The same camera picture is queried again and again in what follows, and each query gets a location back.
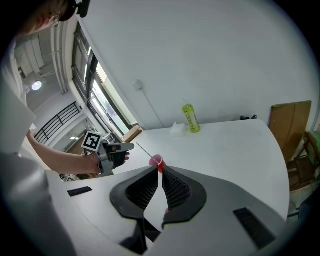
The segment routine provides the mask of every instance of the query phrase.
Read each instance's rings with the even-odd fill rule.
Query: stirring stick
[[[160,165],[160,163],[159,163],[156,159],[154,159],[154,157],[151,156],[138,142],[136,142],[136,144],[137,144],[144,152],[146,152],[146,154],[147,154],[149,157],[151,157],[158,165]]]

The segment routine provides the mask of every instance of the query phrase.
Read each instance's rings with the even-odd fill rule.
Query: white shirt
[[[50,170],[26,137],[35,115],[27,108],[27,95],[14,56],[15,46],[15,42],[11,44],[0,66],[0,151],[20,153]]]

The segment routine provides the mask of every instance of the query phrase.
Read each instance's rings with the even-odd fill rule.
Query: window
[[[72,71],[74,84],[93,115],[97,113],[118,138],[128,133],[137,121],[110,83],[79,24],[74,34]]]

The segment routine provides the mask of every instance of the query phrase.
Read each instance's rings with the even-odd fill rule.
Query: cap
[[[61,22],[66,22],[69,20],[76,12],[77,3],[76,0],[64,0],[64,4],[68,4],[68,8],[66,9],[63,16],[59,19]]]

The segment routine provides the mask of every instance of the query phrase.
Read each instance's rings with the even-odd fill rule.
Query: tabletop
[[[170,128],[143,131],[131,143],[130,160],[114,170],[128,172],[149,164],[149,154],[162,155],[166,165],[232,182],[287,219],[290,188],[281,149],[264,122],[259,119],[209,123],[198,133],[170,136]],[[146,219],[161,228],[167,200],[159,187],[145,210]]]

